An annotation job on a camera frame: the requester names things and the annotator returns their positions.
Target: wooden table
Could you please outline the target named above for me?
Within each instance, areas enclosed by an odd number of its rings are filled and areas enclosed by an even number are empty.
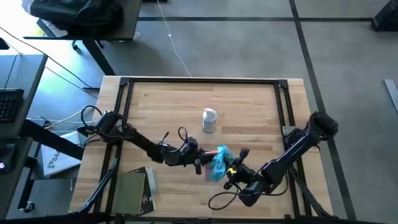
[[[114,109],[119,81],[120,77],[104,77],[97,102],[100,110]],[[288,79],[288,83],[295,122],[303,127],[310,116],[303,80]],[[122,102],[125,99],[126,94],[123,94]],[[214,133],[205,134],[201,131],[201,108],[217,110]],[[170,131],[166,141],[174,146],[181,145],[177,129],[185,126],[189,135],[195,137],[204,148],[216,149],[217,145],[225,144],[238,155],[242,147],[247,147],[250,153],[244,162],[254,170],[278,158],[284,151],[272,85],[137,82],[134,83],[128,122],[155,142]],[[93,142],[86,147],[70,210],[80,208],[97,187],[105,147],[103,142]],[[207,206],[208,200],[215,193],[224,191],[222,186],[225,180],[206,182],[203,175],[195,174],[193,166],[168,167],[157,164],[142,149],[126,141],[121,158],[119,173],[142,166],[155,168],[160,194],[155,196],[156,210],[146,214],[147,217],[283,218],[285,214],[293,215],[289,190],[279,197],[263,196],[250,208],[236,199],[227,208],[213,211]],[[303,166],[309,189],[324,209],[332,213],[318,149],[313,148],[303,156]],[[275,193],[283,190],[286,184],[283,181]],[[107,194],[106,189],[101,211],[104,211]],[[298,197],[300,212],[304,214],[299,189]],[[220,207],[230,198],[231,195],[222,196],[214,200],[213,206]]]

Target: chair wheel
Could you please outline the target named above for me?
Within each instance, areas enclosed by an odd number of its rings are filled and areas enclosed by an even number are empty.
[[[29,212],[33,211],[33,209],[35,209],[35,203],[29,201],[29,202],[27,202],[27,204],[26,204],[26,208],[23,208],[23,211],[24,211],[25,213],[29,213]]]

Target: table leg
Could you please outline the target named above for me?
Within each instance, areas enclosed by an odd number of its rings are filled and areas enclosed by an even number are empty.
[[[51,131],[41,127],[40,125],[25,120],[21,129],[21,136],[28,136],[33,138],[35,141],[51,147],[65,155],[81,160],[83,158],[84,149]]]
[[[105,56],[102,54],[101,49],[97,46],[95,40],[83,40],[83,44],[105,75],[116,75]]]

